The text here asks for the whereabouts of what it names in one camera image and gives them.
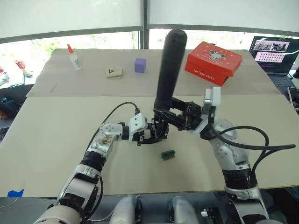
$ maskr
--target white window blind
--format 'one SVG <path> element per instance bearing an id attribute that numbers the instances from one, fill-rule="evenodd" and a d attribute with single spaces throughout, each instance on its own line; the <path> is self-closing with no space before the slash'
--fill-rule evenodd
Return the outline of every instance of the white window blind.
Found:
<path id="1" fill-rule="evenodd" d="M 0 39 L 98 28 L 142 29 L 142 9 L 142 0 L 0 0 Z"/>
<path id="2" fill-rule="evenodd" d="M 148 9 L 148 28 L 178 24 L 299 32 L 298 0 L 149 0 Z"/>

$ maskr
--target purple cube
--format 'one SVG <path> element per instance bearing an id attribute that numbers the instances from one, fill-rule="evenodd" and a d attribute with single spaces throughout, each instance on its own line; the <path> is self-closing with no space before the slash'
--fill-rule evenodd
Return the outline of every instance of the purple cube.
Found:
<path id="1" fill-rule="evenodd" d="M 135 72 L 144 73 L 145 72 L 145 59 L 136 58 L 135 60 Z"/>

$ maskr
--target blue tape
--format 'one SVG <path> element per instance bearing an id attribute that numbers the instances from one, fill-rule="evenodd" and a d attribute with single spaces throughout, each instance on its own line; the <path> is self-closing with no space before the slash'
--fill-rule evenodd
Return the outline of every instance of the blue tape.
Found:
<path id="1" fill-rule="evenodd" d="M 8 197 L 22 197 L 23 192 L 24 192 L 24 189 L 21 190 L 21 191 L 11 190 L 11 191 L 8 192 L 7 196 Z"/>

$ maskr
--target table surface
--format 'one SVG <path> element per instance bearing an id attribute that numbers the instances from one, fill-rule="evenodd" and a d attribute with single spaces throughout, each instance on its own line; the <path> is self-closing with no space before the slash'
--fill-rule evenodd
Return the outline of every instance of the table surface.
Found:
<path id="1" fill-rule="evenodd" d="M 181 96 L 201 104 L 201 96 Z M 0 196 L 25 189 L 23 196 L 55 197 L 82 160 L 87 143 L 119 103 L 135 102 L 151 118 L 155 97 L 31 97 L 25 101 L 0 145 Z M 125 105 L 110 118 L 128 122 L 134 108 Z M 218 116 L 234 125 L 256 126 L 270 145 L 297 145 L 267 157 L 257 169 L 261 188 L 299 185 L 299 116 L 283 95 L 224 95 Z M 239 131 L 249 144 L 263 145 L 253 131 Z M 168 161 L 160 153 L 175 150 Z M 251 151 L 254 163 L 260 152 Z M 221 169 L 208 141 L 171 127 L 168 139 L 138 147 L 120 141 L 103 168 L 104 194 L 223 190 Z"/>
<path id="2" fill-rule="evenodd" d="M 205 88 L 218 87 L 185 71 L 186 50 L 174 91 L 176 96 L 203 96 Z M 247 50 L 232 50 L 243 56 L 234 77 L 221 87 L 222 94 L 280 94 Z M 162 50 L 77 49 L 82 70 L 75 71 L 67 49 L 56 49 L 45 64 L 28 97 L 57 96 L 155 96 Z M 136 58 L 146 59 L 144 74 L 135 73 Z M 122 67 L 123 77 L 106 78 L 105 69 Z"/>

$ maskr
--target glue bottle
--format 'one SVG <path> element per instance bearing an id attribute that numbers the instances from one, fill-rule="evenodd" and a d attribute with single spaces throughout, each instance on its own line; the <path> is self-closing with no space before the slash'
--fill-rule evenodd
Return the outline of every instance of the glue bottle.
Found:
<path id="1" fill-rule="evenodd" d="M 69 49 L 70 57 L 71 57 L 71 63 L 74 65 L 76 70 L 81 70 L 82 65 L 78 59 L 78 56 L 74 53 L 71 46 L 68 44 L 67 48 Z"/>

